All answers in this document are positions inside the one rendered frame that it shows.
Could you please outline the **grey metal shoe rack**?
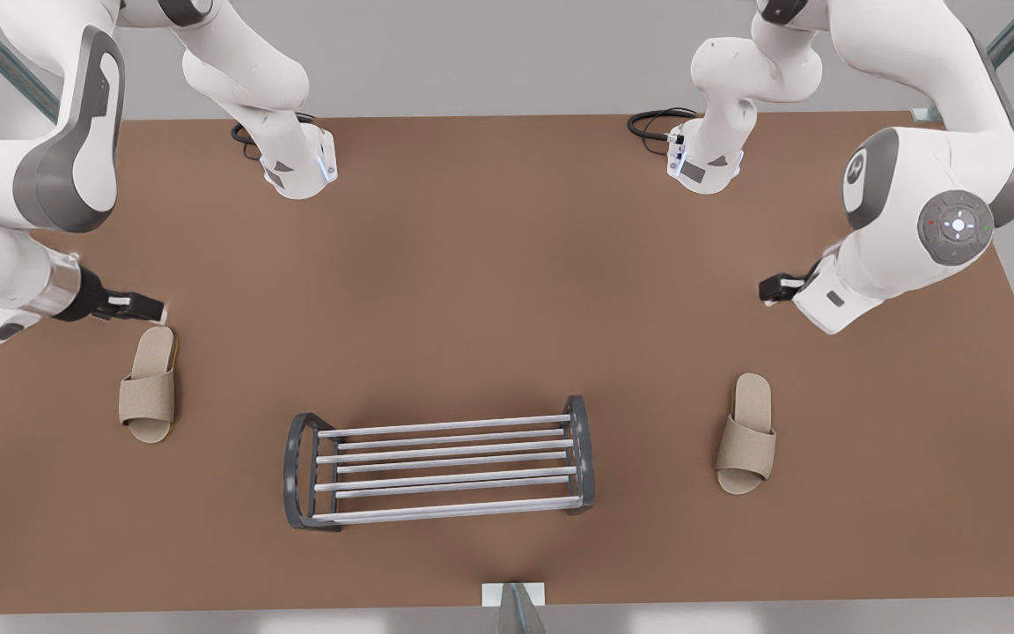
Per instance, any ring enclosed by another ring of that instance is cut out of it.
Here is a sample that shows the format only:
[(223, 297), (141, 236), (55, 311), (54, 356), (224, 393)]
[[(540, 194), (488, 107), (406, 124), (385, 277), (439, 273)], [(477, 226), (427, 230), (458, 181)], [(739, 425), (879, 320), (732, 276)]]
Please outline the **grey metal shoe rack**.
[(523, 512), (579, 515), (595, 503), (586, 402), (560, 413), (374, 428), (294, 416), (283, 461), (292, 529)]

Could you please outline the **beige slipper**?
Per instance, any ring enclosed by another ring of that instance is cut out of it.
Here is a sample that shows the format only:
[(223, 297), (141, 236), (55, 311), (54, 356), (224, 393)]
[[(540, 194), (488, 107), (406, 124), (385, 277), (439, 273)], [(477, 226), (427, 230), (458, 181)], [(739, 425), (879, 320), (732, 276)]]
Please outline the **beige slipper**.
[(174, 361), (177, 338), (171, 328), (145, 330), (138, 341), (130, 374), (118, 392), (121, 425), (143, 443), (164, 441), (174, 418)]
[(756, 373), (741, 374), (733, 388), (730, 414), (717, 449), (715, 469), (721, 489), (744, 495), (768, 481), (776, 441), (771, 385)]

